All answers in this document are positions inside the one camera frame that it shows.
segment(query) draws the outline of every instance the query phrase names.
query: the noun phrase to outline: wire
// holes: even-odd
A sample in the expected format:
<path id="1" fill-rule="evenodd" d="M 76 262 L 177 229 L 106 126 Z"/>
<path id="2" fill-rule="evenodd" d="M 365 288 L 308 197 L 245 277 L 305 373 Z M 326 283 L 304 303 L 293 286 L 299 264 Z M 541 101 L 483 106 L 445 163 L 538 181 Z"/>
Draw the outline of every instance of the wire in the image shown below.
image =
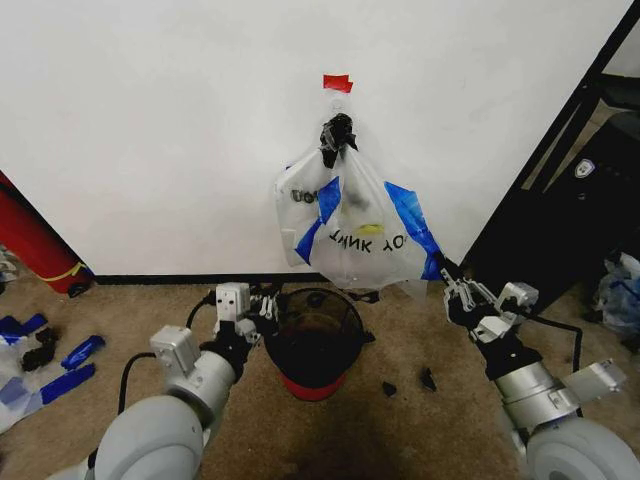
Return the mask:
<path id="1" fill-rule="evenodd" d="M 537 315 L 526 314 L 524 315 L 529 320 L 547 325 L 549 327 L 559 328 L 561 330 L 567 330 L 576 334 L 573 342 L 573 373 L 580 370 L 580 354 L 582 353 L 582 329 L 568 325 L 566 323 L 554 322 L 553 320 L 547 320 L 546 318 L 539 317 Z"/>
<path id="2" fill-rule="evenodd" d="M 191 325 L 193 324 L 193 320 L 194 318 L 196 318 L 196 313 L 198 313 L 198 310 L 200 310 L 204 305 L 215 306 L 215 304 L 216 304 L 216 292 L 215 290 L 212 290 L 209 293 L 207 293 L 202 298 L 202 300 L 196 303 L 195 307 L 193 307 L 193 309 L 191 310 L 191 313 L 189 314 L 189 317 L 187 318 L 186 327 L 191 328 Z"/>
<path id="3" fill-rule="evenodd" d="M 196 306 L 193 307 L 193 309 L 191 310 L 191 313 L 189 314 L 189 317 L 187 318 L 187 323 L 186 323 L 187 328 L 191 328 L 191 325 L 193 324 L 193 319 L 196 317 L 196 313 L 198 313 L 198 310 L 200 310 L 202 306 L 206 304 L 207 302 L 205 302 L 204 300 L 200 300 L 198 303 L 196 303 Z"/>
<path id="4" fill-rule="evenodd" d="M 533 315 L 532 313 L 529 313 L 521 308 L 518 308 L 517 306 L 515 306 L 514 304 L 508 301 L 505 301 L 503 303 L 502 308 L 504 310 L 509 310 L 514 313 L 517 313 L 518 315 L 522 315 L 523 317 L 526 317 L 529 320 L 540 323 L 542 325 L 547 325 L 549 327 L 559 328 L 561 330 L 567 330 L 569 332 L 575 333 L 576 336 L 573 343 L 572 370 L 573 370 L 573 373 L 580 370 L 580 355 L 582 353 L 582 333 L 583 333 L 581 328 L 574 327 L 573 325 L 569 325 L 567 323 L 554 322 L 553 320 L 547 320 L 546 318 L 539 317 L 538 315 Z M 578 408 L 576 410 L 576 414 L 578 415 L 578 417 L 582 418 L 582 409 Z"/>
<path id="5" fill-rule="evenodd" d="M 127 381 L 129 380 L 129 372 L 131 371 L 131 367 L 135 363 L 136 360 L 141 358 L 150 358 L 155 357 L 152 352 L 141 352 L 136 353 L 133 357 L 129 359 L 127 364 L 124 366 L 124 370 L 122 371 L 122 378 L 120 379 L 120 394 L 118 396 L 118 415 L 124 412 L 124 405 L 127 400 Z"/>

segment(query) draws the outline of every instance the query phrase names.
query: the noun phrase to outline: gray robot arm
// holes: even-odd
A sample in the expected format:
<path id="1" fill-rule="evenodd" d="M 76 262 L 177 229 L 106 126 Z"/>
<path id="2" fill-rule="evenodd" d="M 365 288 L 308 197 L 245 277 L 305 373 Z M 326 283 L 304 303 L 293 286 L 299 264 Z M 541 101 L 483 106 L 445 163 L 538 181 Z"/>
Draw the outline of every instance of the gray robot arm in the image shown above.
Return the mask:
<path id="1" fill-rule="evenodd" d="M 202 451 L 220 427 L 231 387 L 260 338 L 256 324 L 246 318 L 251 306 L 248 284 L 220 285 L 216 298 L 215 340 L 199 347 L 190 329 L 175 326 L 165 326 L 151 337 L 151 348 L 165 372 L 164 395 L 124 410 L 94 455 L 49 480 L 196 477 Z M 271 318 L 271 309 L 265 315 Z"/>
<path id="2" fill-rule="evenodd" d="M 507 283 L 498 297 L 438 258 L 450 322 L 464 326 L 502 397 L 520 464 L 535 480 L 634 480 L 640 463 L 613 432 L 581 418 L 581 405 L 620 390 L 624 373 L 605 360 L 558 379 L 517 336 L 537 290 Z"/>

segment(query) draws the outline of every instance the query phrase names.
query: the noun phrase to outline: floor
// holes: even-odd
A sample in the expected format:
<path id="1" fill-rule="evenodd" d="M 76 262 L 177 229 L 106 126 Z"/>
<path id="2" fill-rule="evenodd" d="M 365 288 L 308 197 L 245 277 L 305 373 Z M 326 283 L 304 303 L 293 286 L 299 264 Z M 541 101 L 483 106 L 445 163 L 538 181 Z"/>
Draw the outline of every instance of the floor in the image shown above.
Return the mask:
<path id="1" fill-rule="evenodd" d="M 113 420 L 122 367 L 165 324 L 182 325 L 208 286 L 95 286 L 68 299 L 28 272 L 0 295 L 0 316 L 25 320 L 42 312 L 62 330 L 59 361 L 88 335 L 107 347 L 95 355 L 96 375 L 0 436 L 3 479 L 40 479 L 89 454 Z M 585 329 L 583 365 L 613 357 L 629 375 L 625 391 L 585 409 L 640 453 L 640 373 L 604 328 L 579 319 L 584 307 L 572 291 L 545 313 Z M 203 479 L 512 479 L 518 470 L 499 422 L 499 397 L 464 331 L 447 324 L 442 284 L 416 300 L 398 287 L 374 305 L 358 303 L 377 340 L 366 346 L 344 386 L 330 399 L 305 403 L 282 386 L 263 346 L 250 355 L 231 391 L 223 426 L 206 450 Z M 194 331 L 207 338 L 213 309 L 201 310 Z M 522 338 L 545 356 L 556 374 L 570 371 L 570 334 L 537 324 Z M 437 393 L 421 387 L 430 367 Z M 387 398 L 381 383 L 398 387 Z M 128 403 L 161 392 L 153 359 L 131 374 Z"/>

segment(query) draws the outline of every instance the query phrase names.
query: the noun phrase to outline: red cylinder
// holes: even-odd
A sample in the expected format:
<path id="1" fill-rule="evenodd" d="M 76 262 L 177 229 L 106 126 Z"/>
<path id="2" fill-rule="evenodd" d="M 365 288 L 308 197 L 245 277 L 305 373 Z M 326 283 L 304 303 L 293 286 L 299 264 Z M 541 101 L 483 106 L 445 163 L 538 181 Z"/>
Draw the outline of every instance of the red cylinder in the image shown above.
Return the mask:
<path id="1" fill-rule="evenodd" d="M 0 243 L 59 293 L 76 296 L 91 272 L 0 173 Z"/>

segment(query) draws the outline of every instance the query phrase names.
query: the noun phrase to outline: red tape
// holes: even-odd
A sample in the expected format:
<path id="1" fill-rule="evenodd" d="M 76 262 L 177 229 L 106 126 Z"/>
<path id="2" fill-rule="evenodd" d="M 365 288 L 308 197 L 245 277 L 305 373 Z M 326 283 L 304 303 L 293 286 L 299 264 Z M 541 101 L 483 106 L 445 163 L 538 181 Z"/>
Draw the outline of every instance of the red tape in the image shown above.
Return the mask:
<path id="1" fill-rule="evenodd" d="M 324 75 L 322 79 L 323 88 L 338 90 L 339 92 L 350 93 L 353 82 L 349 81 L 349 75 Z"/>

